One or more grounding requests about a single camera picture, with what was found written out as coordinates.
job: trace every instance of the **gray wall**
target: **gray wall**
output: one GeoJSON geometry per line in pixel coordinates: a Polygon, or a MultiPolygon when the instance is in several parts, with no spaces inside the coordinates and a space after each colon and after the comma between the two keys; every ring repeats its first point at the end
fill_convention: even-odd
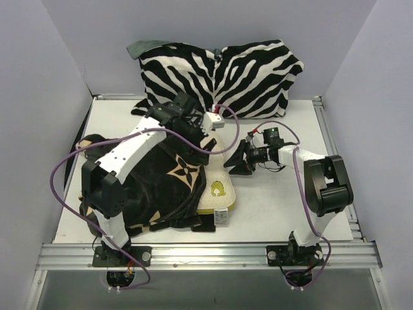
{"type": "Polygon", "coordinates": [[[59,218],[48,175],[92,98],[40,0],[0,2],[0,42],[0,308],[18,310],[59,218]]]}
{"type": "Polygon", "coordinates": [[[43,0],[93,94],[142,94],[126,46],[142,39],[215,48],[282,39],[306,66],[290,97],[326,92],[376,0],[43,0]]]}
{"type": "Polygon", "coordinates": [[[411,0],[378,0],[325,96],[395,309],[413,304],[412,16],[411,0]]]}

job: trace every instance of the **zebra print pillow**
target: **zebra print pillow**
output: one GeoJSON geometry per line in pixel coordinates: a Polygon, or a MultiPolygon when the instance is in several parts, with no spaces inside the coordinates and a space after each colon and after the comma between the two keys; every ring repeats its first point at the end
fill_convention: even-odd
{"type": "Polygon", "coordinates": [[[211,52],[185,43],[167,43],[140,54],[147,100],[133,114],[143,115],[155,102],[172,101],[179,91],[205,110],[228,105],[239,118],[283,116],[288,90],[304,64],[281,40],[229,46],[211,52]]]}

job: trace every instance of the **white table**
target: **white table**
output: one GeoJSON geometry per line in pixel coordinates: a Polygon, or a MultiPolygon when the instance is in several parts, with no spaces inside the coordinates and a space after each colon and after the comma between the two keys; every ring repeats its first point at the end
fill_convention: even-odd
{"type": "MultiPolygon", "coordinates": [[[[130,114],[137,100],[95,100],[86,124],[85,135],[99,133],[106,138],[126,136],[139,121],[130,114]]],[[[301,147],[318,154],[327,154],[320,127],[311,101],[291,101],[287,114],[277,119],[291,127],[301,139],[301,147]]],[[[240,138],[262,120],[241,120],[240,138]]],[[[235,134],[235,124],[227,121],[219,134],[227,143],[235,134]]],[[[279,126],[285,141],[294,137],[279,126]]],[[[72,177],[66,191],[66,202],[79,209],[81,192],[81,166],[84,157],[75,162],[72,177]]],[[[299,197],[294,171],[286,168],[272,173],[257,168],[253,176],[232,176],[236,191],[236,206],[230,212],[228,227],[218,227],[216,232],[192,232],[190,229],[165,229],[140,234],[136,243],[230,243],[230,242],[286,242],[291,231],[299,225],[308,225],[299,197]]],[[[353,240],[347,216],[337,215],[325,231],[331,241],[353,240]]],[[[54,243],[92,243],[85,222],[63,210],[54,243]]]]}

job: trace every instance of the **metal frame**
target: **metal frame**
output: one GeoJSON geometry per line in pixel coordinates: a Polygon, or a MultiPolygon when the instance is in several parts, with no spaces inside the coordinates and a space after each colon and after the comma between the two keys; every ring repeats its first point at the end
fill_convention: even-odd
{"type": "MultiPolygon", "coordinates": [[[[97,99],[143,99],[131,95],[99,95],[97,99]]],[[[337,154],[330,130],[324,115],[321,98],[313,101],[328,154],[337,154]]],[[[370,269],[375,280],[376,290],[383,310],[390,309],[387,295],[382,290],[381,260],[374,242],[366,242],[360,231],[356,212],[351,205],[348,208],[348,221],[354,240],[352,242],[332,242],[332,254],[327,265],[329,269],[370,269]]],[[[220,243],[220,244],[145,244],[152,247],[150,270],[237,270],[269,269],[266,246],[286,245],[287,243],[220,243]]],[[[36,266],[32,289],[26,309],[36,309],[47,271],[56,270],[119,270],[125,268],[95,268],[91,266],[94,252],[92,244],[47,244],[43,245],[36,266]]]]}

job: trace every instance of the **black mounting plate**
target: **black mounting plate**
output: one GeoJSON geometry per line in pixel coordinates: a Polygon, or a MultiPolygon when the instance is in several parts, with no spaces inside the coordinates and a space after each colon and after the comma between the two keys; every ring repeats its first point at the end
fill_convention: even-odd
{"type": "Polygon", "coordinates": [[[289,253],[288,253],[288,246],[287,245],[268,245],[266,247],[267,250],[267,264],[271,267],[282,267],[284,266],[305,266],[308,267],[309,265],[322,265],[324,262],[324,258],[318,260],[314,256],[310,256],[308,260],[303,260],[302,262],[293,262],[289,253]],[[276,253],[277,259],[270,259],[271,255],[268,255],[269,252],[274,251],[276,253]]]}
{"type": "MultiPolygon", "coordinates": [[[[145,267],[150,266],[150,260],[152,258],[152,248],[147,246],[131,246],[128,251],[138,262],[145,267]]],[[[113,261],[107,258],[106,255],[102,255],[102,247],[96,247],[93,256],[93,267],[128,267],[128,261],[122,264],[115,264],[113,261]]]]}

